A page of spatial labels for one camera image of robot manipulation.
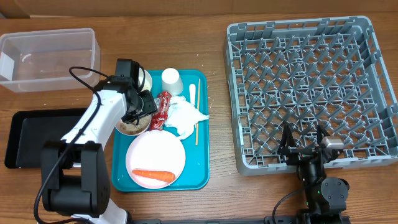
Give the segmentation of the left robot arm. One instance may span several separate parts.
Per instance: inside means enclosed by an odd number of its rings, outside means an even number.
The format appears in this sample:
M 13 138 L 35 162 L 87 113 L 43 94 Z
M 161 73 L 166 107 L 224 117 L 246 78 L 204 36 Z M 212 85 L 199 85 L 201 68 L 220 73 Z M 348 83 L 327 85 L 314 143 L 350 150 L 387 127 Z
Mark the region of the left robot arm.
M 131 214 L 110 198 L 110 181 L 104 147 L 115 125 L 139 124 L 156 112 L 152 93 L 139 80 L 144 68 L 131 59 L 119 58 L 114 75 L 97 85 L 87 85 L 93 99 L 77 124 L 58 141 L 47 141 L 41 152 L 42 185 L 34 202 L 56 212 L 64 223 L 132 223 Z

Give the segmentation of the orange carrot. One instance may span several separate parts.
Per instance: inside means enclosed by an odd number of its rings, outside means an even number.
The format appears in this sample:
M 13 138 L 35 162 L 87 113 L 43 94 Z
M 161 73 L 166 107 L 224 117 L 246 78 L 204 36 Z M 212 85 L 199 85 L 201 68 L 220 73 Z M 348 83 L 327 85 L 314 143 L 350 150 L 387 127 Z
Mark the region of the orange carrot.
M 134 175 L 163 182 L 173 182 L 175 180 L 175 174 L 169 171 L 134 169 L 132 173 Z

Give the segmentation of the white bowl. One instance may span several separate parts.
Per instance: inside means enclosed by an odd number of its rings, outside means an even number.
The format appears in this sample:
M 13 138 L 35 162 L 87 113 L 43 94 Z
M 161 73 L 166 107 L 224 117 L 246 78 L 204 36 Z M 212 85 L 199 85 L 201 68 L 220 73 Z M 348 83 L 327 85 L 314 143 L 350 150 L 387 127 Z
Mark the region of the white bowl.
M 151 91 L 152 89 L 152 77 L 150 73 L 147 70 L 139 70 L 139 84 L 138 86 L 141 86 L 142 83 L 144 84 L 142 91 L 149 90 Z

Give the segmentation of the pink bowl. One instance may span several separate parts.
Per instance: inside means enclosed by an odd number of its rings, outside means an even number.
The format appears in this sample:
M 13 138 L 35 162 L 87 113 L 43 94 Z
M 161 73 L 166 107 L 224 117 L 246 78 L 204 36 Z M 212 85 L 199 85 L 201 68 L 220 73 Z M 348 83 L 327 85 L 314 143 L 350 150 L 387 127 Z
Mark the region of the pink bowl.
M 116 124 L 116 129 L 122 134 L 128 136 L 137 136 L 149 129 L 151 120 L 151 115 L 140 118 L 139 124 L 137 124 L 137 121 L 134 121 L 132 124 L 127 124 L 119 120 Z

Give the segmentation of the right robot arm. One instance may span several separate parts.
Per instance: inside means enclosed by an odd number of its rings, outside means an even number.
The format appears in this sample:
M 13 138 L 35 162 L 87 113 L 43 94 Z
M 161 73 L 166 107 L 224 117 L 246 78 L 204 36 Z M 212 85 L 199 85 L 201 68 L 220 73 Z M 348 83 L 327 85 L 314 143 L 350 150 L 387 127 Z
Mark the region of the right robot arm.
M 296 146 L 288 124 L 284 125 L 282 139 L 277 153 L 287 158 L 288 166 L 296 167 L 296 174 L 303 184 L 301 189 L 280 199 L 272 211 L 272 222 L 287 223 L 349 223 L 349 217 L 341 215 L 346 210 L 349 183 L 341 178 L 328 177 L 325 164 L 337 159 L 343 152 L 343 141 L 330 134 L 322 125 L 317 126 L 317 141 L 312 146 Z M 296 215 L 277 217 L 279 205 L 289 197 L 305 193 L 307 208 L 300 209 Z

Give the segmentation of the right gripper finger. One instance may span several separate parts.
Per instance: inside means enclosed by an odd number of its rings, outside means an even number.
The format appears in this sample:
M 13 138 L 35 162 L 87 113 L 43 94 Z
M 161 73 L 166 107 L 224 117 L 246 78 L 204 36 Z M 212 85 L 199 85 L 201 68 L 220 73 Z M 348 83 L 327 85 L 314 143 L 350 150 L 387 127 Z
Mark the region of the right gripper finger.
M 330 134 L 326 131 L 323 125 L 317 125 L 317 145 L 326 146 L 327 140 L 329 140 Z
M 294 147 L 294 146 L 295 146 L 295 139 L 292 135 L 290 126 L 287 123 L 285 123 L 279 147 L 283 148 L 283 147 Z

